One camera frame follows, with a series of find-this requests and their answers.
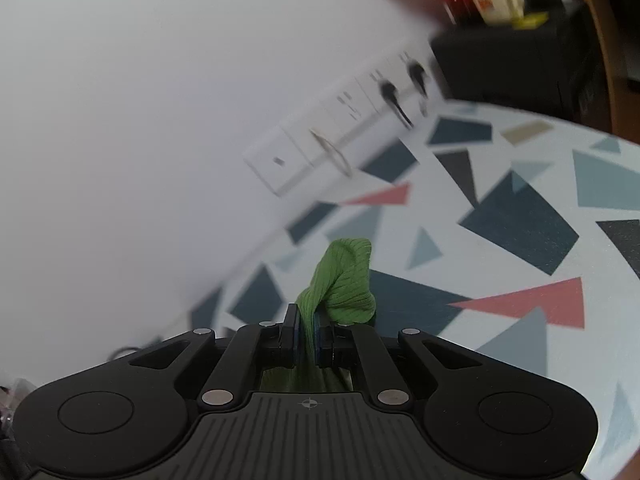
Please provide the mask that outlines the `black cabinet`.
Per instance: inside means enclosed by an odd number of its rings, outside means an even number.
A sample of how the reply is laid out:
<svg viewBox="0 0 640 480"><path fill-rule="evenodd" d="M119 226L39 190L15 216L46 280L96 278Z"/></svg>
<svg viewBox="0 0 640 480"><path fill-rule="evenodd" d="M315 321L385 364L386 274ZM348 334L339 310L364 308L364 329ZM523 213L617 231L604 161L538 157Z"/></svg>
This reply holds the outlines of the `black cabinet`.
<svg viewBox="0 0 640 480"><path fill-rule="evenodd" d="M585 3L533 29L449 29L431 40L450 96L612 131L603 56Z"/></svg>

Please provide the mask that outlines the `white wall socket panel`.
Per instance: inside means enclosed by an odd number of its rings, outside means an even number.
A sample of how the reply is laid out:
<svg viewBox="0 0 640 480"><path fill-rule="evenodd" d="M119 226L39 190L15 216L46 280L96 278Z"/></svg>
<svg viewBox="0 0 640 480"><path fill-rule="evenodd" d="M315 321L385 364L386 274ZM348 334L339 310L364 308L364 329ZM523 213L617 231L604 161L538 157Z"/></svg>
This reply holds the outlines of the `white wall socket panel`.
<svg viewBox="0 0 640 480"><path fill-rule="evenodd" d="M245 151L244 162L277 196L288 192L325 162L349 174L346 153L349 143L384 126L390 127L392 133L408 130L383 101L378 90L382 79L397 87L399 104L413 127L424 118L420 96L407 72L411 60L421 63L428 76L428 114L442 99L432 70L435 58L425 40L410 38L371 58L356 73L283 119Z"/></svg>

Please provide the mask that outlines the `green ribbed knit top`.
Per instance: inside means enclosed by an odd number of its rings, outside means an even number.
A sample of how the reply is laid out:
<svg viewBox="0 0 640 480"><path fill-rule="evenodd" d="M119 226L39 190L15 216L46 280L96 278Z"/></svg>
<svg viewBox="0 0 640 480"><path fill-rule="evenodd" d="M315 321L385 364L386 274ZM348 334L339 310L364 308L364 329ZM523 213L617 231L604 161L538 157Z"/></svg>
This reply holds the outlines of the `green ribbed knit top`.
<svg viewBox="0 0 640 480"><path fill-rule="evenodd" d="M292 368L277 367L262 374L265 392L339 393L352 390L348 370L317 364L314 316L321 312L333 323L367 324L376 312L370 291L372 245L366 238L339 238L326 248L306 289L296 299L304 345Z"/></svg>

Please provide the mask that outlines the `black plug right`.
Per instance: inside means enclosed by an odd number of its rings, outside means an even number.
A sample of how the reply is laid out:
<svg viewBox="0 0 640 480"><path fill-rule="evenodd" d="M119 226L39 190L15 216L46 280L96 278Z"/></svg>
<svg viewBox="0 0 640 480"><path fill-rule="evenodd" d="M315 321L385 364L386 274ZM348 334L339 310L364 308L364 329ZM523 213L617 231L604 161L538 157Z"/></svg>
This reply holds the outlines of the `black plug right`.
<svg viewBox="0 0 640 480"><path fill-rule="evenodd" d="M427 92L428 76L427 76L426 70L423 67L423 65L418 61L411 60L407 64L407 72L412 84L414 85L414 88L416 88L416 92L418 92L418 95L420 96L420 103L419 103L420 112L423 117L426 117L427 105L428 105L428 92Z"/></svg>

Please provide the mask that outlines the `black plug left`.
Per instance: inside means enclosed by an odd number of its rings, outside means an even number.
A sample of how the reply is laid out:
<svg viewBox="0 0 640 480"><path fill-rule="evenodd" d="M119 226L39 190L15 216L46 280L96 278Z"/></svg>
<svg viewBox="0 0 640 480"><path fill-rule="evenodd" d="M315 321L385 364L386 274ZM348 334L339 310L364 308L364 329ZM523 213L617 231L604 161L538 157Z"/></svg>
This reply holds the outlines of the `black plug left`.
<svg viewBox="0 0 640 480"><path fill-rule="evenodd" d="M394 112L402 125L408 130L412 129L412 121L399 104L397 87L388 79L382 79L378 84L378 90L380 90L383 101Z"/></svg>

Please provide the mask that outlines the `black plug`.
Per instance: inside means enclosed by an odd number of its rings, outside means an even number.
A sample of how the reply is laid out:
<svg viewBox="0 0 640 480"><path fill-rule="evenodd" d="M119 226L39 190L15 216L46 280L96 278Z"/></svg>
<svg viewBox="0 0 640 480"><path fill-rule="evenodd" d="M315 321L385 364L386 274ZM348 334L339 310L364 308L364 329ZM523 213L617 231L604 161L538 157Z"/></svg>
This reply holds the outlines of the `black plug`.
<svg viewBox="0 0 640 480"><path fill-rule="evenodd" d="M428 76L427 76L426 70L423 67L423 65L418 61L411 60L407 64L407 72L412 84L414 85L414 88L416 88L416 92L418 92L418 95L420 96L420 103L419 103L420 112L423 117L426 117L427 105L428 105L428 92L427 92Z"/></svg>
<svg viewBox="0 0 640 480"><path fill-rule="evenodd" d="M382 79L378 84L378 90L380 90L383 101L394 112L402 125L408 130L412 129L412 121L399 104L397 87L388 79Z"/></svg>

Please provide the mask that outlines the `geometric pattern table cover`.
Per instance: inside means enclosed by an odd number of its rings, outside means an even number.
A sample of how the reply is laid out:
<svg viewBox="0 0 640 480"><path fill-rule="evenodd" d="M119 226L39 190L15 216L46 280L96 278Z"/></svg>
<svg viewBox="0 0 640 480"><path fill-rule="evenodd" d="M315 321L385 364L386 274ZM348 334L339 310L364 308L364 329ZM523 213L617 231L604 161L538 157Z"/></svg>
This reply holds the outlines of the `geometric pattern table cover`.
<svg viewBox="0 0 640 480"><path fill-rule="evenodd" d="M218 174L163 216L218 266L183 307L142 316L117 354L188 328L280 320L326 248L370 240L378 329L425 330L580 391L598 414L585 474L639 454L639 143L518 110L449 102L404 130L386 115L345 153L296 162L270 193Z"/></svg>

